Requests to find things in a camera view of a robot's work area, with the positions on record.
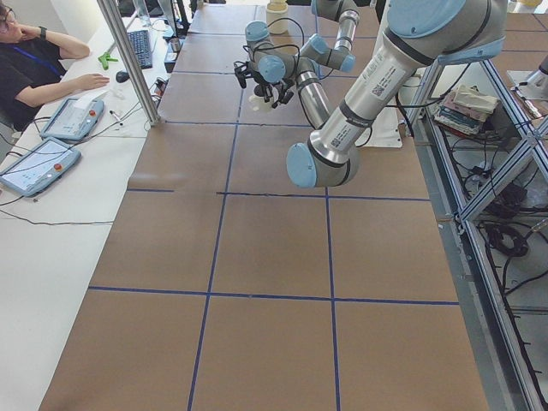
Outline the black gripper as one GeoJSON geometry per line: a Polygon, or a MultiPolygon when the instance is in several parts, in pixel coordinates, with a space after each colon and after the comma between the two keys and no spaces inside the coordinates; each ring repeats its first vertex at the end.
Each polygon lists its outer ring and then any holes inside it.
{"type": "Polygon", "coordinates": [[[277,83],[269,83],[266,80],[254,80],[256,86],[253,89],[255,96],[260,97],[265,103],[271,103],[271,107],[287,104],[294,96],[291,87],[295,82],[291,79],[282,79],[277,83]]]}

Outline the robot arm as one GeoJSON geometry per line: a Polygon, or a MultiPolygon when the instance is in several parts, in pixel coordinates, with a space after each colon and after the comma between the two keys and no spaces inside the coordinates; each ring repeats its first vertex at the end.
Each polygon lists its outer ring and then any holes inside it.
{"type": "Polygon", "coordinates": [[[247,87],[247,80],[254,80],[254,95],[272,109],[287,104],[296,94],[309,124],[320,129],[332,108],[321,85],[319,69],[353,70],[352,45],[360,14],[353,1],[312,1],[311,9],[317,17],[338,24],[334,47],[317,33],[304,40],[300,47],[274,45],[270,25],[251,21],[245,28],[243,46],[247,60],[235,62],[234,73],[241,88],[247,87]]]}
{"type": "Polygon", "coordinates": [[[289,148],[290,180],[336,187],[359,168],[355,142],[416,69],[490,59],[503,48],[505,1],[390,1],[382,45],[344,99],[305,143],[289,148]]]}

